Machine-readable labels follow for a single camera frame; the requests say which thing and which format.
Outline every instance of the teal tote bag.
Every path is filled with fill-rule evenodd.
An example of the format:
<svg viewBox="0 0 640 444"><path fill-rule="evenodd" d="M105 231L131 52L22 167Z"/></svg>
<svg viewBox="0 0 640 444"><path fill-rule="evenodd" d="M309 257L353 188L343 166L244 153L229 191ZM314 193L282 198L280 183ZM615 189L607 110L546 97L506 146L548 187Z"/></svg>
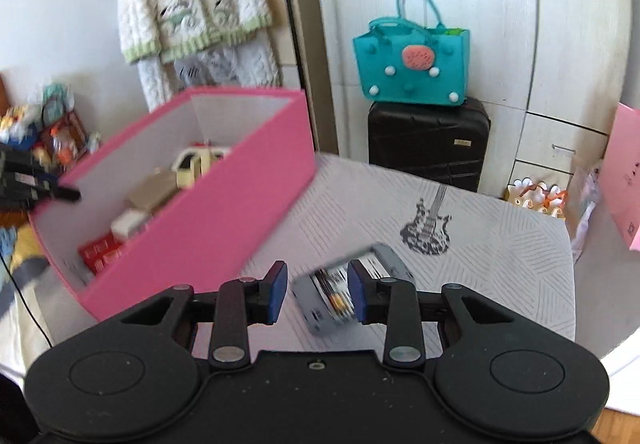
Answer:
<svg viewBox="0 0 640 444"><path fill-rule="evenodd" d="M438 21L429 29L398 16L369 23L369 32L353 40L362 92L371 100L459 106L465 102L470 32L449 29L432 0Z"/></svg>

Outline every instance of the open pink storage box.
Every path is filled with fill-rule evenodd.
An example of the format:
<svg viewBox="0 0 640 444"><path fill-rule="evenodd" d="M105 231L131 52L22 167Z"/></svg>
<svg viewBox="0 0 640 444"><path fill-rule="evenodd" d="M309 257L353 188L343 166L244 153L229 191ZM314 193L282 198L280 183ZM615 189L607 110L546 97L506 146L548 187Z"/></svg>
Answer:
<svg viewBox="0 0 640 444"><path fill-rule="evenodd" d="M182 191L86 283L78 247L101 237L127 208L126 195L194 142L233 152ZM51 265L102 320L178 283L217 290L233 279L314 176L301 91L199 88L130 126L65 175L77 204L50 202L31 217Z"/></svg>

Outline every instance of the pink paper bag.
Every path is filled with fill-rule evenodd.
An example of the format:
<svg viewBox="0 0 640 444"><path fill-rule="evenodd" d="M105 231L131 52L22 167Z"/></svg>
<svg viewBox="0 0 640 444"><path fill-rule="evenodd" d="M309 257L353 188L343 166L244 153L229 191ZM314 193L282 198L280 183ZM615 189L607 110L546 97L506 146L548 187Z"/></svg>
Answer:
<svg viewBox="0 0 640 444"><path fill-rule="evenodd" d="M640 110L618 105L599 183L626 245L640 250Z"/></svg>

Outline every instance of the black cable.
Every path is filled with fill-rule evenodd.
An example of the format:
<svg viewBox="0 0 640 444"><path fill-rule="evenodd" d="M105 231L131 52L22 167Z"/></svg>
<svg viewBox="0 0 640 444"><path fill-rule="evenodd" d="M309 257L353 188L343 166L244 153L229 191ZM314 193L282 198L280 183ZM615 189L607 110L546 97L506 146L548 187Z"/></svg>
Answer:
<svg viewBox="0 0 640 444"><path fill-rule="evenodd" d="M35 316L33 315L33 313L31 312L31 309L29 308L29 306L27 305L26 300L24 299L24 296L22 295L22 291L20 290L20 287L18 287L18 284L15 283L15 278L14 276L11 274L11 271L9 271L9 266L6 264L6 262L4 261L4 256L2 256L2 252L0 251L0 259L2 260L2 264L4 265L4 270L6 270L6 273L9 275L9 278L11 279L11 281L14 283L14 287L15 289L18 291L18 294L20 295L20 299L22 300L22 304L24 305L24 308L27 309L27 312L29 313L29 315L31 316L31 319L33 320L34 323L36 323L36 326L40 329L40 332L42 332L42 335L44 336L44 338L47 340L47 345L49 345L49 348L53 348L53 344L51 344L51 340L49 339L49 336L47 336L46 332L42 329L42 327L40 326L40 324L36 321Z"/></svg>

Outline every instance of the green sweater trim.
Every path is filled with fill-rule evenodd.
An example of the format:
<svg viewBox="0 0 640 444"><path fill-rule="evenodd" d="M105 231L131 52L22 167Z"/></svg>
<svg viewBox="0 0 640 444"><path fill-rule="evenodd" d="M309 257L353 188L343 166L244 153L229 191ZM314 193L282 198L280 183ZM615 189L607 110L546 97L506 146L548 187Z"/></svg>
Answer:
<svg viewBox="0 0 640 444"><path fill-rule="evenodd" d="M170 46L169 48L162 48L159 40L153 40L148 43L143 43L142 45L128 48L123 51L123 55L125 60L131 64L142 58L157 56L159 54L162 64L167 64L168 62L193 56L198 52L220 43L223 45L238 45L239 43L244 43L256 30L270 27L272 23L273 19L270 14L256 16L235 29L209 29L197 36L189 38L180 45Z"/></svg>

